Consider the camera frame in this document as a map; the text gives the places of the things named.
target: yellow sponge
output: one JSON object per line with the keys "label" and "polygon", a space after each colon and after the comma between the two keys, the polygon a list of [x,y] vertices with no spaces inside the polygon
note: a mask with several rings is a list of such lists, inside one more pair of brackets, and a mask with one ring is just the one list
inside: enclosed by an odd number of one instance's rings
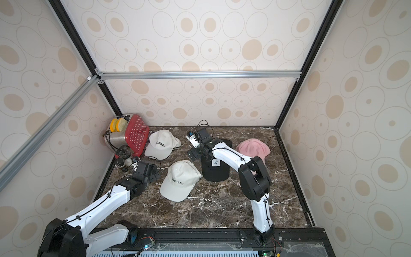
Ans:
{"label": "yellow sponge", "polygon": [[127,121],[123,118],[118,119],[115,129],[117,132],[122,132],[127,127]]}
{"label": "yellow sponge", "polygon": [[115,126],[117,125],[118,119],[114,118],[111,123],[110,123],[110,131],[114,132],[115,131]]}

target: white robotic arm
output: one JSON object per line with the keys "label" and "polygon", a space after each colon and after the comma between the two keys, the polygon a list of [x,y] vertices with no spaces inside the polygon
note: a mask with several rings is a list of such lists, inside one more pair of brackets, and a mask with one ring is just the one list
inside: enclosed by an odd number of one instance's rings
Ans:
{"label": "white robotic arm", "polygon": [[235,151],[222,140],[210,137],[205,128],[188,132],[187,139],[193,145],[188,152],[191,161],[210,156],[210,160],[220,159],[239,173],[241,189],[251,201],[256,239],[264,244],[271,238],[274,226],[268,206],[271,179],[261,158],[251,158]]}
{"label": "white robotic arm", "polygon": [[129,222],[90,234],[115,209],[141,195],[148,183],[159,178],[157,166],[139,161],[130,176],[118,180],[112,189],[85,209],[67,219],[54,219],[44,232],[37,257],[90,257],[113,245],[137,242],[137,227]]}
{"label": "white robotic arm", "polygon": [[[251,161],[251,157],[242,155],[241,153],[231,149],[226,143],[221,142],[211,149],[212,155],[216,159],[220,159],[238,172],[238,168]],[[254,227],[264,233],[272,226],[270,217],[270,208],[268,206],[269,194],[264,194],[259,201],[250,200],[254,215]]]}

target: brown marble surface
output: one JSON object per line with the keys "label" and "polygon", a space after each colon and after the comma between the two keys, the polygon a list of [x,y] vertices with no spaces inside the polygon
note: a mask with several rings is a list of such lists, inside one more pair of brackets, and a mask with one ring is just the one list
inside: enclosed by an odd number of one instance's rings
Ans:
{"label": "brown marble surface", "polygon": [[[150,132],[168,129],[179,138],[182,146],[174,149],[162,161],[161,178],[151,184],[144,193],[119,207],[98,227],[110,227],[119,220],[128,220],[139,227],[186,227],[186,228],[251,228],[253,214],[250,200],[241,192],[238,174],[231,169],[230,177],[223,182],[209,182],[201,178],[190,195],[182,202],[173,202],[160,194],[161,184],[168,167],[176,161],[188,160],[191,148],[185,138],[192,127],[151,127]],[[265,158],[272,180],[270,187],[270,213],[278,228],[303,228],[306,220],[286,164],[275,138],[274,131],[263,127],[215,127],[215,137],[229,139],[233,148],[249,138],[257,138],[268,145],[270,155]],[[144,161],[153,161],[147,157]],[[201,172],[201,161],[194,164]],[[104,192],[111,189],[115,181],[124,174],[113,170]]]}

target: black metal rail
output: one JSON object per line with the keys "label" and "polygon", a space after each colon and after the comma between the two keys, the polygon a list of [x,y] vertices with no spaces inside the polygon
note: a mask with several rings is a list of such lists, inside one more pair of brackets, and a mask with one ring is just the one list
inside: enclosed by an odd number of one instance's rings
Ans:
{"label": "black metal rail", "polygon": [[100,185],[100,187],[97,191],[96,197],[94,198],[93,202],[98,200],[103,195],[104,188],[106,187],[107,182],[109,181],[109,178],[111,176],[111,173],[113,172],[114,165],[115,165],[116,161],[117,161],[117,159],[115,157],[113,157],[113,159],[111,160],[111,163],[109,165],[109,168],[107,169],[106,174],[104,175],[103,181],[102,181],[102,183],[101,183],[101,185]]}
{"label": "black metal rail", "polygon": [[305,200],[304,194],[302,193],[300,183],[298,182],[298,179],[297,179],[296,173],[294,171],[293,165],[291,165],[290,158],[287,154],[287,151],[285,150],[284,143],[283,143],[283,141],[280,137],[280,134],[279,134],[277,128],[274,128],[274,133],[275,133],[275,137],[277,138],[278,145],[280,146],[281,153],[283,154],[285,164],[287,165],[288,172],[289,172],[290,177],[291,177],[291,181],[293,182],[294,188],[296,190],[298,200],[300,201],[302,212],[304,213],[305,220],[307,221],[307,225],[308,225],[308,227],[314,227],[315,226],[314,220],[311,216],[311,212],[308,208],[308,204]]}
{"label": "black metal rail", "polygon": [[[91,233],[101,231],[106,228],[96,228]],[[274,244],[265,246],[258,245],[254,239],[254,231],[250,228],[237,229],[192,229],[192,228],[153,228],[137,229],[138,237],[150,236],[156,243],[230,243],[241,248],[252,248],[253,250],[273,250]],[[335,257],[330,241],[323,228],[301,228],[282,229],[274,231],[275,239],[281,243],[282,247],[290,248],[289,243],[322,243],[329,257]],[[127,244],[113,245],[113,249],[120,251],[138,251],[144,246],[144,242],[137,243],[133,247]]]}
{"label": "black metal rail", "polygon": [[[94,63],[91,55],[87,51],[86,46],[84,45],[83,41],[79,33],[77,32],[74,24],[70,20],[69,15],[67,14],[64,6],[60,0],[48,0],[50,2],[51,7],[53,8],[54,12],[56,13],[57,17],[60,19],[61,24],[66,29],[67,34],[69,35],[70,39],[72,40],[74,46],[77,48],[81,58],[84,60],[84,63],[87,65],[87,68],[90,70],[91,74],[96,74],[96,64]],[[113,109],[114,113],[118,116],[121,115],[121,110],[118,107],[116,101],[114,100],[109,88],[105,83],[99,84],[99,87],[107,99],[107,102],[110,104],[111,108]]]}
{"label": "black metal rail", "polygon": [[300,78],[295,82],[293,89],[290,92],[290,95],[287,98],[287,101],[284,105],[283,110],[281,111],[281,114],[277,120],[277,123],[275,124],[275,127],[280,128],[281,124],[284,122],[284,119],[288,113],[288,111],[291,108],[291,105],[293,104],[294,99],[297,96],[298,90],[300,89],[305,77],[308,74],[308,71],[314,62],[314,59],[321,47],[321,44],[323,43],[328,30],[331,27],[332,22],[334,21],[335,16],[338,13],[338,10],[344,0],[333,0],[330,4],[330,7],[328,8],[327,14],[324,17],[324,20],[320,26],[320,29],[318,30],[317,36],[314,39],[313,44],[311,45],[311,49],[308,52],[307,58],[304,61],[304,64],[302,65],[301,68],[301,76]]}

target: patterned wallpaper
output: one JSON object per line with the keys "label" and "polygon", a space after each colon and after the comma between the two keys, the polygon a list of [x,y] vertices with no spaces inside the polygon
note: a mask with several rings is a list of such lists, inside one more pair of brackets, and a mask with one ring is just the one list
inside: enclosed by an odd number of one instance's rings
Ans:
{"label": "patterned wallpaper", "polygon": [[[0,1],[0,165],[86,80],[51,10]],[[0,256],[32,257],[46,225],[86,207],[112,153],[99,135],[113,112],[97,86],[0,193]]]}
{"label": "patterned wallpaper", "polygon": [[411,2],[342,7],[282,128],[338,257],[411,252]]}
{"label": "patterned wallpaper", "polygon": [[47,224],[94,199],[112,152],[100,135],[113,118],[94,86],[0,194],[0,256],[31,257]]}
{"label": "patterned wallpaper", "polygon": [[100,70],[300,69],[330,0],[62,0]]}
{"label": "patterned wallpaper", "polygon": [[148,125],[274,125],[295,78],[107,80],[123,113]]}
{"label": "patterned wallpaper", "polygon": [[89,74],[39,0],[0,1],[0,167]]}

